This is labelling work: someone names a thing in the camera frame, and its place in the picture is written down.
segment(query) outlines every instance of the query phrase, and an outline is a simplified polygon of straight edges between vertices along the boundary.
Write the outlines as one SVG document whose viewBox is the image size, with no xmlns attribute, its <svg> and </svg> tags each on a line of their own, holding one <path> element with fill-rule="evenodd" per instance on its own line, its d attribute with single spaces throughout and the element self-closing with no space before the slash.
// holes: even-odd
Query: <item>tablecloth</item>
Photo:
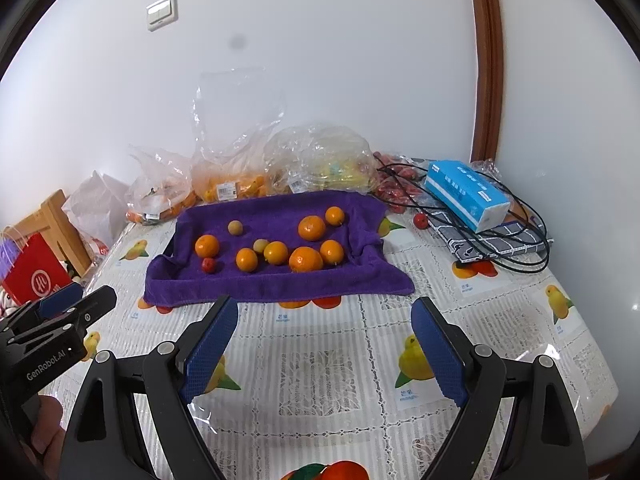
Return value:
<svg viewBox="0 0 640 480">
<path fill-rule="evenodd" d="M 363 465 L 371 480 L 420 478 L 458 409 L 435 379 L 396 388 L 399 357 L 412 334 L 410 307 L 419 296 L 429 296 L 472 342 L 503 357 L 530 362 L 544 353 L 555 359 L 583 436 L 616 399 L 616 383 L 579 305 L 564 319 L 554 317 L 549 291 L 569 297 L 549 270 L 522 275 L 497 266 L 458 269 L 444 243 L 416 229 L 409 213 L 388 220 L 383 250 L 414 280 L 411 297 L 344 296 L 331 309 L 239 304 L 238 326 L 225 351 L 229 381 L 190 406 L 229 480 L 279 480 L 303 465 L 338 460 Z M 149 352 L 177 339 L 210 307 L 188 305 L 164 315 L 137 307 L 146 266 L 164 251 L 174 225 L 130 225 L 88 285 L 87 292 L 111 285 L 118 295 L 116 309 L 92 327 L 101 336 L 98 350 L 119 357 Z M 139 240 L 147 241 L 148 256 L 121 259 Z M 64 424 L 89 364 L 77 364 L 49 388 L 63 404 Z M 136 396 L 136 403 L 156 474 L 169 479 L 145 397 Z M 491 475 L 510 409 L 511 401 L 503 400 L 478 479 Z"/>
</svg>

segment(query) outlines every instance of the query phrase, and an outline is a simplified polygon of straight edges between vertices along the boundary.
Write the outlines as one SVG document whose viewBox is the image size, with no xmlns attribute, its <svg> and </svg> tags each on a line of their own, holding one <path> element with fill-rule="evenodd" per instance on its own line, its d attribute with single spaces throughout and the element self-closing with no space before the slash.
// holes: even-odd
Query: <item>screw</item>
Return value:
<svg viewBox="0 0 640 480">
<path fill-rule="evenodd" d="M 474 350 L 480 357 L 490 357 L 494 353 L 487 345 L 476 345 Z"/>
<path fill-rule="evenodd" d="M 97 363 L 103 363 L 108 360 L 109 360 L 109 352 L 107 352 L 106 350 L 100 350 L 95 357 L 95 362 Z"/>
<path fill-rule="evenodd" d="M 548 355 L 541 355 L 538 362 L 545 368 L 551 368 L 554 365 L 554 360 Z"/>
<path fill-rule="evenodd" d="M 158 353 L 160 355 L 167 355 L 174 351 L 175 345 L 171 341 L 165 341 L 158 345 Z"/>
</svg>

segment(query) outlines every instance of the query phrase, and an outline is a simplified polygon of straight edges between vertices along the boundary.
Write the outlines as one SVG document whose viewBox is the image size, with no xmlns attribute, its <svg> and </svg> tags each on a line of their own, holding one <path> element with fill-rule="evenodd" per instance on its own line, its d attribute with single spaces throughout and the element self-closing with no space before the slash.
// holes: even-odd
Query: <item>brown door frame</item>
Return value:
<svg viewBox="0 0 640 480">
<path fill-rule="evenodd" d="M 473 0 L 473 3 L 478 50 L 478 91 L 471 160 L 495 159 L 504 93 L 504 39 L 500 0 Z"/>
</svg>

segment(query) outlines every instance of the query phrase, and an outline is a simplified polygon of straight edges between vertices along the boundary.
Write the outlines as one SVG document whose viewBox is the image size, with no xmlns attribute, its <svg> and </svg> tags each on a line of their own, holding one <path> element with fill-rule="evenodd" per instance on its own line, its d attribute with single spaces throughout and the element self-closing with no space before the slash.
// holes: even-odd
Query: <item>white wall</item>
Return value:
<svg viewBox="0 0 640 480">
<path fill-rule="evenodd" d="M 640 63 L 593 0 L 502 0 L 498 166 L 556 238 L 551 269 L 620 388 L 590 462 L 640 430 Z"/>
<path fill-rule="evenodd" d="M 0 82 L 0 225 L 92 170 L 130 182 L 130 142 L 191 155 L 202 71 L 267 67 L 286 124 L 325 119 L 374 149 L 468 157 L 471 0 L 178 0 L 178 21 L 149 32 L 154 1 L 58 0 L 27 38 Z"/>
</svg>

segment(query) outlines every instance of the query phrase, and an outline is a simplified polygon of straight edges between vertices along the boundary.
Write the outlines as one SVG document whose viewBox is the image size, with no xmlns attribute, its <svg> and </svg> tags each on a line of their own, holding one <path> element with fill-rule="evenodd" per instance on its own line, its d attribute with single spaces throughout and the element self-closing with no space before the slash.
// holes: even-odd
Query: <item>person's hand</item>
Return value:
<svg viewBox="0 0 640 480">
<path fill-rule="evenodd" d="M 62 420 L 62 405 L 54 397 L 39 396 L 40 411 L 38 420 L 31 433 L 31 445 L 43 455 L 42 467 L 51 480 L 58 478 L 62 444 L 65 440 L 65 430 L 60 428 Z M 36 457 L 31 449 L 25 446 L 25 452 L 33 463 Z"/>
</svg>

